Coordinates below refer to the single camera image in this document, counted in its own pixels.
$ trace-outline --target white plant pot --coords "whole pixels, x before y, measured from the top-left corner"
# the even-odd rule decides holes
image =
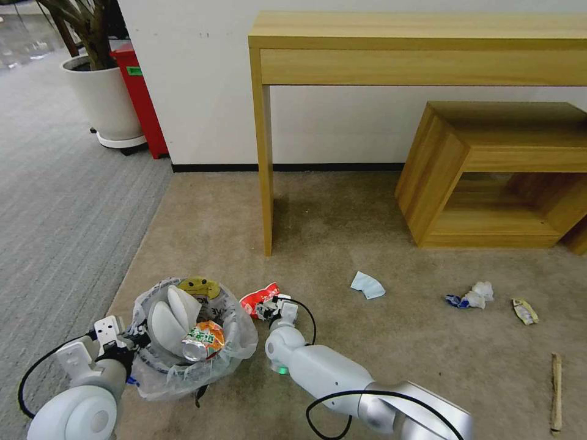
[[[88,62],[87,55],[65,61],[61,69],[79,98],[98,140],[109,148],[134,147],[146,142],[141,124],[118,67],[76,71]]]

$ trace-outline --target blue wrapper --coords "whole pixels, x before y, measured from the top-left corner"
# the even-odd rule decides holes
[[[461,299],[460,296],[457,295],[446,295],[445,300],[451,306],[458,309],[467,309],[469,307],[469,301],[466,299]]]

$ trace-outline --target wooden side table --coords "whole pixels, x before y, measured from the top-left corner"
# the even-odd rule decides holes
[[[261,12],[249,55],[271,255],[270,86],[587,86],[587,15]]]
[[[587,253],[587,217],[583,218],[563,237],[563,243],[577,255]]]
[[[428,103],[396,197],[418,246],[553,246],[587,215],[587,114]]]

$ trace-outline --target floor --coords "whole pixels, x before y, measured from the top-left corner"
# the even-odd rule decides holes
[[[270,282],[306,303],[317,342],[363,364],[381,383],[411,380],[474,416],[475,439],[550,439],[550,353],[563,356],[562,439],[587,437],[587,257],[547,250],[425,250],[412,243],[397,209],[397,173],[276,173],[274,252],[262,252],[256,173],[175,174],[111,311],[129,320],[133,301],[168,276],[206,275],[237,296]],[[360,270],[387,289],[370,301],[349,285]],[[455,309],[447,294],[491,281],[485,310]],[[541,322],[524,326],[512,297]],[[311,334],[307,316],[300,330]],[[123,397],[119,439],[315,439],[306,424],[312,398],[270,370],[259,347],[191,398]],[[319,408],[327,435],[345,419]],[[377,438],[355,421],[348,439]]]
[[[14,5],[0,5],[0,75],[64,47],[53,22],[47,22],[34,2],[29,3],[17,4],[20,16]]]
[[[67,58],[0,73],[2,439],[24,438],[29,365],[105,315],[172,175],[169,159],[98,143],[59,70]],[[67,385],[50,364],[27,384],[33,411]]]

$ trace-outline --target white paper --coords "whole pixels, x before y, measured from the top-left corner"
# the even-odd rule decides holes
[[[385,289],[375,278],[357,271],[351,288],[361,290],[367,299],[377,298],[385,294]]]

